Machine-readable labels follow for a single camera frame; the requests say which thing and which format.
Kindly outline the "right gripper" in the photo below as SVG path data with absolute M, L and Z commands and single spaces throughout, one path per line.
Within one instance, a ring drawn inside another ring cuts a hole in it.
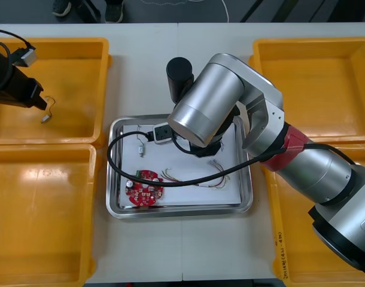
M 212 143 L 205 148 L 201 148 L 190 143 L 190 151 L 193 153 L 193 155 L 199 158 L 215 156 L 220 149 L 221 142 Z

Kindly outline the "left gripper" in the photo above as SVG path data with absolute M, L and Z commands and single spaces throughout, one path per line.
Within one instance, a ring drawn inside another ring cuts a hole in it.
M 24 108 L 47 109 L 47 102 L 40 96 L 44 89 L 34 78 L 29 78 L 13 66 L 13 73 L 4 88 L 4 102 Z

